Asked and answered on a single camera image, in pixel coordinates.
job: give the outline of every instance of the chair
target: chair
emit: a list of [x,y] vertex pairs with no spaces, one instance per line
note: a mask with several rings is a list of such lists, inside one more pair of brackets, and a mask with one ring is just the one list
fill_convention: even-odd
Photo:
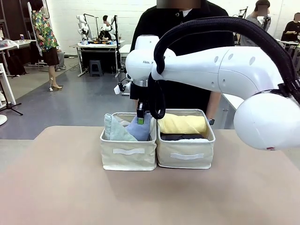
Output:
[[104,72],[101,68],[100,60],[90,60],[90,76],[98,75],[103,76]]

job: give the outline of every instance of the green tag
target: green tag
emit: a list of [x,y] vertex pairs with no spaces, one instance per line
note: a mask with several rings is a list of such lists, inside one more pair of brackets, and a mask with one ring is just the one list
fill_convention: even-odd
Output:
[[144,124],[144,119],[143,118],[137,118],[137,123],[140,125]]

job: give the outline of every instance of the bin handle strap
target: bin handle strap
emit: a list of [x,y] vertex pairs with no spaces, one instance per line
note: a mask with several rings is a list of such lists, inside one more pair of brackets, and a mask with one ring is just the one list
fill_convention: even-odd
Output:
[[171,158],[177,158],[182,160],[193,160],[198,158],[204,158],[204,154],[197,154],[197,155],[180,155],[176,153],[171,153]]
[[124,150],[124,149],[113,149],[113,154],[123,154],[123,155],[133,155],[133,154],[145,154],[145,149],[132,149],[132,150]]

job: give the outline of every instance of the fabric storage bin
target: fabric storage bin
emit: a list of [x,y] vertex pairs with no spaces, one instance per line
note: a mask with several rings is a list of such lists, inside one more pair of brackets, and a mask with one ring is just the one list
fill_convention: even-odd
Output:
[[[113,114],[121,124],[129,124],[136,113],[117,112]],[[157,121],[151,118],[150,141],[109,141],[105,131],[101,134],[101,155],[105,170],[152,171],[156,168]]]
[[207,140],[195,139],[178,141],[164,141],[160,136],[160,127],[157,138],[157,159],[161,167],[181,169],[209,169],[213,158],[215,135],[203,111],[198,109],[169,109],[166,113],[178,116],[204,116],[207,124]]

